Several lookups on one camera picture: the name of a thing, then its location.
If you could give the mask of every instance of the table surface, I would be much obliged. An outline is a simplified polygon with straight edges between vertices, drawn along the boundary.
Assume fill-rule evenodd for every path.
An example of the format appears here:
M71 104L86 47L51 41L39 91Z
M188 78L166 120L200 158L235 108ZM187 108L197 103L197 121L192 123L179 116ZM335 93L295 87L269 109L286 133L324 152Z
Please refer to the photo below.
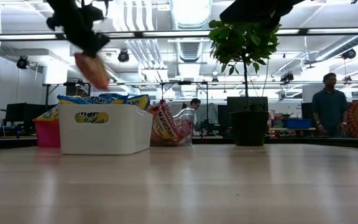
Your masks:
M0 224L358 223L358 149L0 150Z

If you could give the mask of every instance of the green shirt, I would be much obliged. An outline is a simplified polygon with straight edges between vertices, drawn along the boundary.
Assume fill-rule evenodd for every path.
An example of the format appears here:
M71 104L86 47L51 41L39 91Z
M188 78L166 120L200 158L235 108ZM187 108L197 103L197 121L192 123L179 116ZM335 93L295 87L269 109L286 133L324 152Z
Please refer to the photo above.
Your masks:
M328 93L325 89L314 94L313 112L318 114L321 125L333 135L343 122L343 113L347 111L346 96L339 90Z

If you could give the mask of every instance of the man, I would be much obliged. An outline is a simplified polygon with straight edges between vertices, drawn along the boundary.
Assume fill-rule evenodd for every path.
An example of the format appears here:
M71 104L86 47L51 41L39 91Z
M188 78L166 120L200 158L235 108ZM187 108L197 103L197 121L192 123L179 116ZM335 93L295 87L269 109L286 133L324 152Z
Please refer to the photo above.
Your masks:
M198 108L200 107L201 104L201 100L194 98L190 101L190 108L194 109L195 111L198 110ZM194 113L194 120L193 120L193 129L195 130L196 125L197 125L197 114Z
M335 90L336 75L324 76L324 89L313 96L313 117L317 129L330 137L341 138L347 126L347 101L343 92Z
M194 98L190 101L190 108L197 110L200 107L201 100Z

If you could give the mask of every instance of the chip bag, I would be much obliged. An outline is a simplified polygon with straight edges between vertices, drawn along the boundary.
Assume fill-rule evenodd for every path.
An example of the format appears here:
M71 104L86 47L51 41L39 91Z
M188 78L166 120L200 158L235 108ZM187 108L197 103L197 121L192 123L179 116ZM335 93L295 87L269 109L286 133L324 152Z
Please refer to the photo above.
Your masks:
M54 108L48 110L38 118L35 118L34 121L55 121L56 119L58 119L58 116L58 106L55 106Z
M150 106L150 98L148 95L139 95L128 98L127 104L136 105L143 110L147 110Z
M191 144L193 109L183 109L178 115L172 116L169 106L162 100L149 111L153 114L152 145L182 146Z
M87 96L83 98L75 98L72 96L58 95L60 103L63 105L78 104L78 105L89 105L89 104L125 104L127 103L128 96L121 96L118 99L114 98L103 98L98 96ZM108 120L106 113L77 113L75 115L75 121L77 123L105 123Z
M122 102L122 103L118 103L118 104L123 104L123 103L126 103L128 96L121 96L118 99L114 99L114 98L102 98L102 97L98 97L98 96L87 96L87 97L77 98L77 97L72 97L72 96L58 95L57 98L59 99L60 103L63 105L69 105L69 104L79 104L79 105L83 105L83 104L112 104L116 100L120 100Z
M83 54L75 53L74 58L77 67L87 80L89 80L96 88L107 90L110 77L99 56L91 58Z
M99 97L102 97L102 98L112 98L112 99L118 99L120 97L122 97L121 94L118 94L118 93L102 93L99 95Z

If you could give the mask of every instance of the plant stem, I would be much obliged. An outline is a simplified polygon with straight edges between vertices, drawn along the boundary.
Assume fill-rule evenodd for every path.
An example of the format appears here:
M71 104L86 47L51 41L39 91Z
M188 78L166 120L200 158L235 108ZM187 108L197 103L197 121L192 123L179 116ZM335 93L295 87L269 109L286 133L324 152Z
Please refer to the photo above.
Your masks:
M244 80L246 83L246 111L249 111L249 95L248 95L248 70L247 70L247 64L245 63L245 60L243 60L244 62Z

